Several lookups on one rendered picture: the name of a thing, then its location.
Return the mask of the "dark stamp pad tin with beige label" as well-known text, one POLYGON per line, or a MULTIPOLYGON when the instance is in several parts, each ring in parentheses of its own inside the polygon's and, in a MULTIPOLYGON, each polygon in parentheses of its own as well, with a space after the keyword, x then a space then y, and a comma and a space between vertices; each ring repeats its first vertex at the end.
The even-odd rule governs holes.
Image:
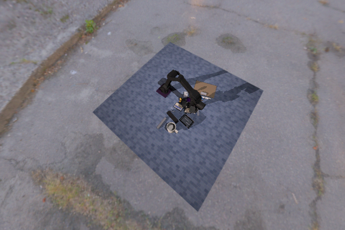
POLYGON ((179 111, 182 111, 182 109, 183 109, 184 107, 182 107, 181 104, 179 104, 178 102, 176 102, 175 105, 174 105, 174 108, 176 108, 176 109, 179 110, 179 111))

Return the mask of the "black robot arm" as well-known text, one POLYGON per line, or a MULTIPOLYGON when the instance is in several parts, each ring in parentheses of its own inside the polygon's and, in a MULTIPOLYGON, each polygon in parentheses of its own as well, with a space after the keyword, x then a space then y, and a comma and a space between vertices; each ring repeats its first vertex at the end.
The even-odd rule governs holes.
MULTIPOLYGON (((204 104, 201 101, 202 97, 201 97, 200 93, 190 86, 190 84, 186 81, 184 76, 179 73, 179 71, 172 70, 169 74, 167 74, 167 80, 166 80, 165 84, 160 87, 160 89, 162 90, 161 91, 162 93, 167 94, 167 92, 169 91, 169 88, 171 87, 170 83, 172 81, 180 82, 180 84, 189 93, 189 98, 191 99, 190 103, 191 104, 196 104, 196 106, 199 109, 203 110, 203 108, 206 106, 206 104, 204 104), (177 75, 179 75, 178 78, 176 78, 177 75)), ((196 106, 190 105, 189 106, 189 108, 190 108, 189 112, 190 113, 196 113, 197 112, 196 106)))

